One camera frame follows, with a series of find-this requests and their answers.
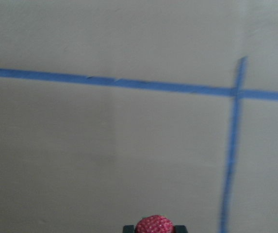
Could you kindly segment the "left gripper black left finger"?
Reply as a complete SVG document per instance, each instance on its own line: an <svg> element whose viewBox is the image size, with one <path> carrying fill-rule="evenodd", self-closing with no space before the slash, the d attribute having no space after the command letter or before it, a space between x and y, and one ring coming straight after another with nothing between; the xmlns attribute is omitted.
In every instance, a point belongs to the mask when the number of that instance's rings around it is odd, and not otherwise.
<svg viewBox="0 0 278 233"><path fill-rule="evenodd" d="M123 226L122 233L135 233L135 226L134 225Z"/></svg>

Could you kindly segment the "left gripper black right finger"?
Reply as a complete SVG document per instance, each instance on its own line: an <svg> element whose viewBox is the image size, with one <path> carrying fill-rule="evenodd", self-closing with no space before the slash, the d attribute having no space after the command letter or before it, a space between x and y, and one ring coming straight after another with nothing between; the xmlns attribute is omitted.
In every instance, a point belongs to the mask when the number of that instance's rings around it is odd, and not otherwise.
<svg viewBox="0 0 278 233"><path fill-rule="evenodd" d="M187 228L185 225L175 225L174 233L187 233Z"/></svg>

